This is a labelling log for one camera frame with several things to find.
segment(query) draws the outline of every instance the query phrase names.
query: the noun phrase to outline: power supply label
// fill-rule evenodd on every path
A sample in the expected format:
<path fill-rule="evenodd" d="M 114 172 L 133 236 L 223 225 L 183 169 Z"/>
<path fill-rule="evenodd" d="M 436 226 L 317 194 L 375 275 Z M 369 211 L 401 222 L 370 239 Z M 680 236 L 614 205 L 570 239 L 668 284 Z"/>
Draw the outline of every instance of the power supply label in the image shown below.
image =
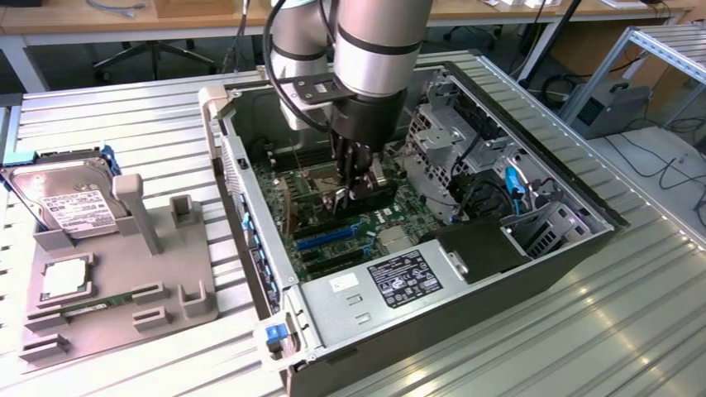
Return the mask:
<path fill-rule="evenodd" d="M 444 288 L 419 250 L 369 266 L 367 271 L 394 309 Z"/>
<path fill-rule="evenodd" d="M 115 217 L 101 190 L 43 197 L 40 201 L 66 232 L 83 232 L 115 225 Z"/>

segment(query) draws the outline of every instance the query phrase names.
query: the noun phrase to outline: aluminum profile table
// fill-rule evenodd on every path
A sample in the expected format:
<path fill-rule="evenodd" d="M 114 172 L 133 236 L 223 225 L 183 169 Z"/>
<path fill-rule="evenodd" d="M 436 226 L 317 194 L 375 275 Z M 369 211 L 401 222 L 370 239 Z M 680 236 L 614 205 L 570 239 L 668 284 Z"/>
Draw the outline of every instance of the aluminum profile table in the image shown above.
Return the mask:
<path fill-rule="evenodd" d="M 689 24 L 629 27 L 616 42 L 614 48 L 608 53 L 606 59 L 601 63 L 590 81 L 582 90 L 572 96 L 570 101 L 562 109 L 562 119 L 569 124 L 574 121 L 578 113 L 584 109 L 584 105 L 589 101 L 596 86 L 606 77 L 610 68 L 622 57 L 626 46 L 630 43 L 638 45 L 652 55 L 680 69 L 701 83 L 701 87 L 706 84 L 706 26 Z M 694 90 L 694 94 L 688 98 L 686 104 L 690 103 L 702 90 L 702 88 Z"/>
<path fill-rule="evenodd" d="M 704 239 L 485 58 L 456 52 L 424 55 L 421 62 L 442 60 L 457 62 L 633 226 L 549 291 L 335 395 L 698 395 L 706 388 Z M 201 137 L 197 90 L 249 79 L 261 76 L 26 96 L 23 145 L 54 150 L 106 139 L 125 168 L 147 174 L 149 206 L 183 193 L 207 202 L 222 315 L 175 335 L 19 375 L 16 306 L 31 240 L 28 214 L 10 197 L 0 205 L 0 395 L 285 395 L 279 376 L 258 360 L 257 315 Z"/>

